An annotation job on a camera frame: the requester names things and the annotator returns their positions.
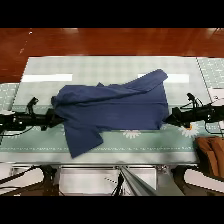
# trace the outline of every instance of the table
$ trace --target table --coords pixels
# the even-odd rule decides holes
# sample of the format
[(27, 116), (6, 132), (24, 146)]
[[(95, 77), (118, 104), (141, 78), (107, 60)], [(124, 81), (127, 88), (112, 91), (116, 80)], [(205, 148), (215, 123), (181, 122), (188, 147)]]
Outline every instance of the table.
[[(101, 82), (124, 83), (155, 69), (163, 69), (169, 76), (164, 83), (169, 108), (188, 103), (188, 92), (204, 104), (210, 102), (199, 59), (195, 57), (160, 56), (62, 56), (31, 57), (19, 84), (12, 109), (24, 111), (29, 100), (39, 99), (36, 113), (45, 113), (51, 96), (66, 84), (96, 85)], [(43, 81), (48, 75), (72, 76), (71, 81)], [(218, 124), (209, 125), (219, 132)], [(192, 123), (188, 131), (165, 124), (160, 131), (113, 131), (102, 133), (104, 143), (99, 147), (71, 159), (65, 140), (63, 125), (41, 132), (31, 131), (14, 137), (4, 137), (0, 149), (1, 162), (67, 163), (67, 164), (172, 164), (195, 163), (193, 146), (195, 136), (206, 136), (203, 122)]]

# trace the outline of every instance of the metal pole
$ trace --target metal pole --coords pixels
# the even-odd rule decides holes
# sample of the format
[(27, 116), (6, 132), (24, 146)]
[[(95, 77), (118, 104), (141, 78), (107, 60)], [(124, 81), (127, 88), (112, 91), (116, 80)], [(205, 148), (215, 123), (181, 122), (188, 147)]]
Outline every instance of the metal pole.
[(158, 196), (154, 188), (148, 185), (145, 181), (132, 173), (126, 167), (119, 167), (121, 174), (124, 177), (132, 195), (134, 196)]

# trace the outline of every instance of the red-brown floor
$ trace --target red-brown floor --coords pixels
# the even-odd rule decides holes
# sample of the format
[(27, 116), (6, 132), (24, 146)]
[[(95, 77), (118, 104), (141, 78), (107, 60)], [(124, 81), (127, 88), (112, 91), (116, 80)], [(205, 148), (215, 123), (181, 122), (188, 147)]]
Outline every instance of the red-brown floor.
[(0, 82), (19, 82), (30, 56), (224, 57), (222, 28), (0, 28)]

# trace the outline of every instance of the t-shirt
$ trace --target t-shirt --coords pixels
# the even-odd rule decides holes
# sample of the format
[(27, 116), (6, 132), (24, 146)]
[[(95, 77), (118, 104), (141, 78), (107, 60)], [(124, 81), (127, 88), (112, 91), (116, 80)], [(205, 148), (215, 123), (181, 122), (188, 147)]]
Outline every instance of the t-shirt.
[(102, 144), (102, 131), (159, 130), (169, 115), (166, 78), (158, 69), (122, 85), (64, 86), (51, 101), (72, 158)]

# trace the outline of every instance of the blue fabric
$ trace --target blue fabric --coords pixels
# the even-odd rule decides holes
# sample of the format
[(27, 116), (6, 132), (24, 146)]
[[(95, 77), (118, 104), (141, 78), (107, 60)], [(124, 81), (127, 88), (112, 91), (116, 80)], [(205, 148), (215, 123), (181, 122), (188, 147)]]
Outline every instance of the blue fabric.
[(55, 113), (65, 119), (72, 158), (103, 143), (102, 131), (159, 130), (168, 112), (161, 69), (123, 85), (66, 85), (52, 97)]

